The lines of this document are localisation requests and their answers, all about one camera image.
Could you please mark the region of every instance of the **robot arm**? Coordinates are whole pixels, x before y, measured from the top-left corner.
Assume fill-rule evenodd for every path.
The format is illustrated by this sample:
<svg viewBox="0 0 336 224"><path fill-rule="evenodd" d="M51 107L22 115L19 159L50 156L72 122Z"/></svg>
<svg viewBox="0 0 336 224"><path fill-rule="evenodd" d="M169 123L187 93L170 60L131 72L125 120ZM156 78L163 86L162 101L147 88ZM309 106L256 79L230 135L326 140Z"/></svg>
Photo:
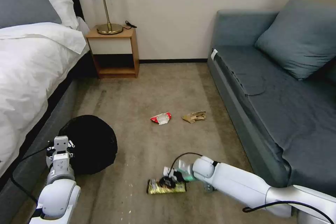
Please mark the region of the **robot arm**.
<svg viewBox="0 0 336 224"><path fill-rule="evenodd" d="M77 204L81 188L76 185L70 165L68 137L54 139L54 146L47 150L47 165L50 169L47 185L43 188L36 210L29 224L69 224Z"/></svg>
<svg viewBox="0 0 336 224"><path fill-rule="evenodd" d="M336 222L336 198L327 194L298 185L274 188L255 174L204 156L198 158L192 165L184 166L183 163L179 163L180 170L212 185L218 191L250 208L276 201L295 201L317 208ZM330 223L322 214L297 204L274 205L264 209L280 217L290 217L292 207L299 210L299 224Z"/></svg>

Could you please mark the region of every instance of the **baseboard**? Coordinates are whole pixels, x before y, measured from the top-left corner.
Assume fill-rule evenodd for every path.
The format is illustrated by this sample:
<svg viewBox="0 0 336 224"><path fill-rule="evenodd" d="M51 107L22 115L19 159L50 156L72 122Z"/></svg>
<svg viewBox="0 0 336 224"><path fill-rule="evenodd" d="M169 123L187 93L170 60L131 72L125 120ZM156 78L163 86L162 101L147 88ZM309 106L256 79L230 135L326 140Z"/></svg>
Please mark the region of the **baseboard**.
<svg viewBox="0 0 336 224"><path fill-rule="evenodd" d="M152 63L205 63L207 58L197 58L197 59L140 59L140 64L152 64Z"/></svg>

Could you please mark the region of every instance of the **brown paper bag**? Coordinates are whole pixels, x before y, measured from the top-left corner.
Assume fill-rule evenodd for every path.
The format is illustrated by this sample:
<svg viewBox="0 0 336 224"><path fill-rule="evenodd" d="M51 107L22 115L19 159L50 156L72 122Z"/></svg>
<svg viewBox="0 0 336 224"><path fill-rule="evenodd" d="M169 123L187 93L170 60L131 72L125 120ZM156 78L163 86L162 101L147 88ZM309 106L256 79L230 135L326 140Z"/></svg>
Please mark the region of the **brown paper bag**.
<svg viewBox="0 0 336 224"><path fill-rule="evenodd" d="M194 112L185 116L182 116L182 119L190 122L190 123L194 123L195 121L199 121L199 120L205 120L206 116L205 116L205 111L199 111L199 112Z"/></svg>

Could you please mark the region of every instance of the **gray sofa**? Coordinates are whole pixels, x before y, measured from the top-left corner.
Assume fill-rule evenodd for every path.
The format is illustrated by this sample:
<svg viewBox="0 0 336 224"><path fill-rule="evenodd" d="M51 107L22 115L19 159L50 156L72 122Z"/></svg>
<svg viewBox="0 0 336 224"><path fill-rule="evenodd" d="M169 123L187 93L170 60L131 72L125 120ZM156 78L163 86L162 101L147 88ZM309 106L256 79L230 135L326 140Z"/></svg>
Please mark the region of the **gray sofa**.
<svg viewBox="0 0 336 224"><path fill-rule="evenodd" d="M276 16L218 11L208 66L254 173L336 196L336 86L298 81L254 47Z"/></svg>

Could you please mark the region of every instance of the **black cable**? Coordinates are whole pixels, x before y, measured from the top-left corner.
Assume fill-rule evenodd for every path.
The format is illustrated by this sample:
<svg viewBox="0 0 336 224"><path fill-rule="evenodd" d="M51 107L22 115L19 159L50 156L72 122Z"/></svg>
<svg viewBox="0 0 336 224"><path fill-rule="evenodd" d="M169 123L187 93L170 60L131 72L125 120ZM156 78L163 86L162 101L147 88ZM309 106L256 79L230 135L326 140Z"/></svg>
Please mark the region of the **black cable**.
<svg viewBox="0 0 336 224"><path fill-rule="evenodd" d="M41 150L38 150L36 152L33 152L32 154L29 154L28 156L22 158L19 163L17 165L19 165L22 161L26 160L27 158L30 158L31 156L34 156L35 154L37 153L40 153L44 150L46 150L49 146L46 146L44 147L43 149ZM16 180L14 179L13 177L13 172L12 174L10 175L10 180L12 181L12 183L17 186L21 191L23 191L32 201L34 201L34 203L37 205L37 199L32 195L30 194L30 192L28 192L28 190L26 190L22 185L20 185L18 182L16 182Z"/></svg>
<svg viewBox="0 0 336 224"><path fill-rule="evenodd" d="M128 22L127 20L125 21L125 24L126 24L127 26L129 26L129 28L126 28L125 26L123 26L126 30L130 30L130 29L132 29L132 28L137 28L137 26L131 24L131 23Z"/></svg>
<svg viewBox="0 0 336 224"><path fill-rule="evenodd" d="M33 195L31 195L30 192L28 192L22 185L20 185L18 182L14 180L13 174L11 174L10 177L11 177L10 180L12 181L12 183L16 185L21 191L23 191L37 205L37 199Z"/></svg>
<svg viewBox="0 0 336 224"><path fill-rule="evenodd" d="M178 156L177 158L175 158L173 164L171 165L170 170L169 170L169 172L168 172L168 177L169 177L170 172L171 172L172 169L173 169L173 166L174 166L175 162L176 162L180 157L182 157L182 156L184 156L184 155L187 155L187 154L194 154L194 155L198 155L198 156L203 156L203 155L198 154L198 153L195 153L195 152L185 152L185 153L181 154L180 156Z"/></svg>
<svg viewBox="0 0 336 224"><path fill-rule="evenodd" d="M321 210L319 210L319 209L317 209L317 208L315 208L313 206L310 206L308 204L298 202L298 201L275 201L275 202L272 202L272 203L268 203L268 204L264 204L264 205L261 205L261 206L257 206L255 208L245 207L245 208L243 208L243 212L244 213L250 213L250 212L259 210L261 208L265 208L265 207L268 207L268 206L270 207L270 206L273 206L273 205L280 205L280 204L295 204L295 205L301 205L301 206L304 206L304 207L308 207L310 209L315 210L319 214L323 215L331 224L334 224L334 222L332 221L332 219L330 219L329 216L326 215Z"/></svg>

